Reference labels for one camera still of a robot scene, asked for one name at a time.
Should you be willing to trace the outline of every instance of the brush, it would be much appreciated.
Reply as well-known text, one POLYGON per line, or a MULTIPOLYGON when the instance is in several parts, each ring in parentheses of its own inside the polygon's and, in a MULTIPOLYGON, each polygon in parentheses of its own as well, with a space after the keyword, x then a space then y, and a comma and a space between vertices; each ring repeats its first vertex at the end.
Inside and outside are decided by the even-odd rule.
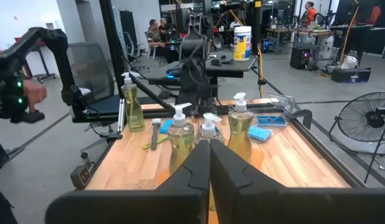
POLYGON ((152 120, 154 131, 153 131, 153 137, 151 138, 151 150, 156 149, 157 140, 158 140, 158 130, 161 127, 161 118, 155 118, 152 120))

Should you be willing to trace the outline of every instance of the dish soap bottle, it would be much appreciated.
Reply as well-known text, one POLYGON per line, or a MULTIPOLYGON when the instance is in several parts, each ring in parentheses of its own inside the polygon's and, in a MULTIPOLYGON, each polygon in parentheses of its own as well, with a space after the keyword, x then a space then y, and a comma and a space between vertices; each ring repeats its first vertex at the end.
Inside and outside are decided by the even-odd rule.
POLYGON ((237 93, 234 99, 234 110, 229 112, 230 140, 229 149, 237 153, 245 161, 250 162, 252 156, 252 144, 248 130, 254 118, 254 114, 247 110, 247 102, 244 100, 245 93, 237 93))
POLYGON ((194 149, 194 125, 188 123, 183 108, 191 103, 174 105, 176 114, 173 116, 173 125, 168 129, 168 138, 171 145, 170 175, 184 162, 189 153, 194 149))
POLYGON ((210 142, 211 139, 217 139, 221 143, 224 143, 224 137, 216 132, 216 126, 213 123, 213 121, 220 122, 222 118, 212 113, 204 113, 204 119, 204 124, 201 126, 201 133, 197 134, 194 138, 195 145, 202 140, 210 142))
POLYGON ((125 77, 125 84, 121 87, 123 96, 125 96, 125 115, 129 131, 136 133, 144 130, 143 110, 137 99, 137 86, 131 82, 128 72, 122 74, 125 77))

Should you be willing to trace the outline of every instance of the electric fan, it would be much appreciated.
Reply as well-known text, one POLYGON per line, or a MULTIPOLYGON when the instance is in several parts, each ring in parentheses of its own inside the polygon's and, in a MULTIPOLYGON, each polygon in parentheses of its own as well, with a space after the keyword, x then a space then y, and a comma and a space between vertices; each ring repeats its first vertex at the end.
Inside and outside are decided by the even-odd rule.
POLYGON ((346 152, 366 153, 384 156, 385 150, 378 151, 385 142, 385 92, 368 93, 350 101, 342 110, 328 132, 330 141, 334 141, 346 152), (340 131, 348 138, 361 142, 378 142, 375 149, 350 149, 332 136, 331 132, 338 124, 340 131))

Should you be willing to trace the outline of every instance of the white container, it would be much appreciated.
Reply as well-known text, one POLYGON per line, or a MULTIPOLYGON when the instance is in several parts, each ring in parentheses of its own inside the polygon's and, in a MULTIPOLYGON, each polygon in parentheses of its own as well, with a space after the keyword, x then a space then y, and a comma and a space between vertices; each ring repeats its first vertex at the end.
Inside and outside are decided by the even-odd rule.
POLYGON ((235 27, 234 28, 234 53, 235 61, 247 61, 250 57, 251 50, 251 32, 250 26, 235 27))

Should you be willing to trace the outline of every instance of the black box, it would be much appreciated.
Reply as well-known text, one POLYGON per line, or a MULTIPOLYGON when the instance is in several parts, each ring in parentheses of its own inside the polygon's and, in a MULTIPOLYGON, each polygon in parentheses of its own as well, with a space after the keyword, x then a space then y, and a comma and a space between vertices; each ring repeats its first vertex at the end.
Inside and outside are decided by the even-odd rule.
POLYGON ((364 83, 368 82, 371 68, 339 69, 332 71, 331 79, 337 83, 364 83))
POLYGON ((305 69, 309 63, 310 50, 294 47, 291 53, 290 66, 296 69, 305 69))

